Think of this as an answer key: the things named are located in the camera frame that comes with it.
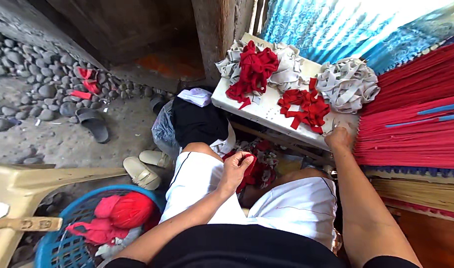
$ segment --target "person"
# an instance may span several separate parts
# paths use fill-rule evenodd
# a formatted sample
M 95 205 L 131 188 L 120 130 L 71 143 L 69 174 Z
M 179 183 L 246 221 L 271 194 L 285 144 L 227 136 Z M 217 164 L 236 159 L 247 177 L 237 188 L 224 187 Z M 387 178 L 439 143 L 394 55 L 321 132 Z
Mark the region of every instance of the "person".
M 346 129 L 335 128 L 325 141 L 336 162 L 351 266 L 422 267 L 356 164 Z M 331 251 L 334 184 L 313 168 L 287 174 L 259 193 L 246 216 L 235 195 L 253 161 L 246 155 L 223 163 L 207 144 L 188 144 L 177 159 L 161 223 L 105 267 L 347 267 Z

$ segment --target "right hand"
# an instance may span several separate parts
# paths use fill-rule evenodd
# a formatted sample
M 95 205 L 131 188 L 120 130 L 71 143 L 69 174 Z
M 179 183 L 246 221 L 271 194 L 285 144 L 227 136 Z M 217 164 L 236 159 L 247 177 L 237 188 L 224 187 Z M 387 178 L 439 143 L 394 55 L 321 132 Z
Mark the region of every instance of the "right hand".
M 353 138 L 344 127 L 336 127 L 328 136 L 325 137 L 325 142 L 331 150 L 353 148 Z

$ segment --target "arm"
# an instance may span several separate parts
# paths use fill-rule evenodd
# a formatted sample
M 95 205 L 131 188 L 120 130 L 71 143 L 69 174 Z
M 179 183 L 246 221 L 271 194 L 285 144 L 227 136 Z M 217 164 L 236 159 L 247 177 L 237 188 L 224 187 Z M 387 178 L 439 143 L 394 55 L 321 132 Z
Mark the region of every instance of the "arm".
M 224 162 L 224 174 L 216 190 L 207 194 L 182 213 L 162 222 L 123 249 L 116 258 L 129 258 L 148 263 L 176 235 L 201 224 L 207 224 L 219 207 L 230 198 L 243 179 L 244 171 L 252 163 L 247 152 L 238 152 Z
M 400 257 L 422 267 L 399 225 L 357 165 L 346 129 L 337 127 L 325 141 L 336 162 L 343 239 L 353 267 L 361 268 L 381 255 Z

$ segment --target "blue patterned curtain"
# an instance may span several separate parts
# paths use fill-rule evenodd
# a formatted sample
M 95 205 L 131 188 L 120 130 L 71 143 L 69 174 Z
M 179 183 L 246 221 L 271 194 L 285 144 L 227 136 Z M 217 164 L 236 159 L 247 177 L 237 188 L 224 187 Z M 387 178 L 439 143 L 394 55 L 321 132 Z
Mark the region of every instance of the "blue patterned curtain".
M 260 37 L 319 64 L 362 57 L 383 73 L 453 35 L 454 0 L 270 0 Z

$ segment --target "plastic chair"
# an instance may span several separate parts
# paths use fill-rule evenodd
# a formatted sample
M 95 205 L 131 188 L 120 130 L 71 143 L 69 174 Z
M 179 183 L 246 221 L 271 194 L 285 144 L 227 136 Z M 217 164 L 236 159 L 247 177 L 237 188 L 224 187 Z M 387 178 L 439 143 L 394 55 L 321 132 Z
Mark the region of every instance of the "plastic chair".
M 33 216 L 42 199 L 61 186 L 126 174 L 124 168 L 54 167 L 0 164 L 0 202 L 10 205 L 7 217 Z M 23 233 L 0 229 L 0 268 L 8 266 Z

